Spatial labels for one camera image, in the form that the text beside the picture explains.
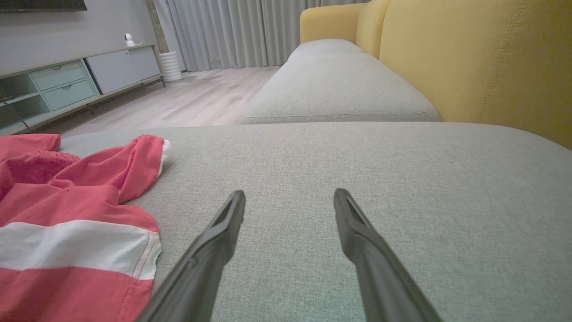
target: laminate flooring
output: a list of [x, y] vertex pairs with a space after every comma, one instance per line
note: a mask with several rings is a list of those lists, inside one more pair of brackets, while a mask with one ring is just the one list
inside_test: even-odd
[[248, 101], [279, 66], [215, 69], [184, 73], [176, 83], [154, 84], [112, 97], [89, 111], [76, 112], [36, 132], [63, 138], [115, 129], [238, 124]]

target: white stripe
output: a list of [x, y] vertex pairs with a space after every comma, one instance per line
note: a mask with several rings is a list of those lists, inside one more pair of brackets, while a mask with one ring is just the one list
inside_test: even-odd
[[14, 222], [0, 227], [0, 267], [15, 270], [79, 266], [155, 277], [159, 234], [117, 223], [74, 220], [51, 227]]
[[167, 159], [169, 159], [169, 155], [171, 154], [171, 142], [169, 140], [163, 139], [163, 149], [161, 150], [161, 163], [159, 163], [159, 173], [157, 177], [161, 175], [161, 171], [163, 171], [163, 164]]

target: fabric upholstery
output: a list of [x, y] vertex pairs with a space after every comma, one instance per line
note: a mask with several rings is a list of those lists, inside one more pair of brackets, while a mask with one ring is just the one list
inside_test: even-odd
[[391, 0], [372, 0], [357, 19], [356, 45], [364, 52], [379, 57], [383, 18]]
[[355, 44], [358, 19], [366, 3], [309, 8], [300, 15], [300, 42], [338, 38]]
[[301, 44], [249, 102], [242, 123], [438, 120], [429, 101], [379, 60], [327, 39]]
[[172, 159], [132, 204], [155, 217], [156, 285], [228, 194], [246, 193], [213, 321], [364, 320], [334, 189], [350, 191], [444, 321], [564, 321], [572, 151], [513, 128], [330, 122], [92, 133], [86, 156], [148, 133]]
[[380, 60], [443, 121], [506, 125], [572, 148], [572, 2], [394, 0]]

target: sofa armrest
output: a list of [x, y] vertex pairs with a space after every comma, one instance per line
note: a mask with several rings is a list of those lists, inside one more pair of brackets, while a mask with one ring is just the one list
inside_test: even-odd
[[309, 8], [300, 15], [300, 42], [345, 39], [356, 42], [358, 18], [367, 3]]

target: red and white clothing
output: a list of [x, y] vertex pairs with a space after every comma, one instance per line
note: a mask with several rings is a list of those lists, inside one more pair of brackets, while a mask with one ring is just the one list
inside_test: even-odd
[[58, 135], [0, 137], [0, 320], [132, 321], [149, 301], [158, 226], [139, 197], [170, 143], [142, 135], [83, 159]]

